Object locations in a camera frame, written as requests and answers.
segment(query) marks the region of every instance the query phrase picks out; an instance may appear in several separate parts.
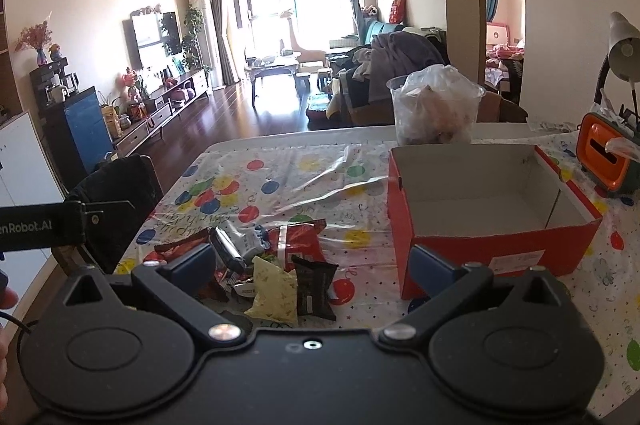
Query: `pink headboard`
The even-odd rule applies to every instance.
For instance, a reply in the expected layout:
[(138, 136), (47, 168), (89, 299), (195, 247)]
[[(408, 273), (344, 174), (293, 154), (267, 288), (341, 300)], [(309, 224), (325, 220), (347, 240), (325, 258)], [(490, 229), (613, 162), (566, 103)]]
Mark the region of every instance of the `pink headboard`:
[(507, 24), (488, 22), (486, 24), (486, 44), (497, 46), (498, 44), (511, 44), (511, 33)]

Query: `vase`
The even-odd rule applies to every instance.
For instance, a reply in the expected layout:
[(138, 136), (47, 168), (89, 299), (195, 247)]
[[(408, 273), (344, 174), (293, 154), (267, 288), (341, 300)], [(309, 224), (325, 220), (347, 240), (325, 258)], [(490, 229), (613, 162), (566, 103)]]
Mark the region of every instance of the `vase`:
[(37, 48), (36, 53), (38, 53), (38, 66), (46, 66), (49, 64), (47, 55), (44, 54), (44, 50), (42, 48)]

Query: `red cardboard box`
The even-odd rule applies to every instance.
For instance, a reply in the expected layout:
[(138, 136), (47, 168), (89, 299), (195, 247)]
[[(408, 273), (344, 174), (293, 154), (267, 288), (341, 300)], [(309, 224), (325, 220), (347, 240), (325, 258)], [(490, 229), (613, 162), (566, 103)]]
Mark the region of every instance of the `red cardboard box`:
[(540, 264), (575, 270), (602, 215), (532, 145), (413, 145), (391, 151), (387, 209), (403, 299), (424, 292), (407, 272), (424, 245), (454, 264), (481, 262), (497, 275)]

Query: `balloon print tablecloth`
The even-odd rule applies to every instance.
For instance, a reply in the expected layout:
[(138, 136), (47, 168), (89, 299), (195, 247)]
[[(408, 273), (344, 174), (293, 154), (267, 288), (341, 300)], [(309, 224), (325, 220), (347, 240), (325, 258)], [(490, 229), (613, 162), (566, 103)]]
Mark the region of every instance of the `balloon print tablecloth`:
[[(561, 278), (605, 351), (606, 371), (591, 402), (591, 410), (602, 416), (640, 388), (638, 196), (604, 198), (580, 171), (576, 138), (563, 134), (517, 143), (540, 145), (559, 164), (562, 177), (572, 178), (604, 214), (578, 269)], [(337, 322), (303, 317), (300, 325), (377, 328), (393, 322), (408, 307), (399, 298), (386, 215), (388, 151), (395, 145), (369, 141), (225, 152), (213, 147), (164, 196), (118, 271), (130, 271), (155, 245), (223, 221), (248, 229), (325, 219), (320, 243), (327, 261), (338, 264), (333, 306)], [(212, 307), (221, 309), (219, 304)]]

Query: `window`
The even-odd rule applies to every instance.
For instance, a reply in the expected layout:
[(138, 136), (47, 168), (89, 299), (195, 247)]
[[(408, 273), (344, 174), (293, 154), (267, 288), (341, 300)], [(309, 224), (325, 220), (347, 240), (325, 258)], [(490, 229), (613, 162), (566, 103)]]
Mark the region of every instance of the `window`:
[(248, 0), (255, 54), (274, 55), (280, 39), (289, 46), (289, 25), (279, 15), (294, 12), (296, 39), (308, 50), (325, 50), (329, 40), (354, 32), (349, 0)]

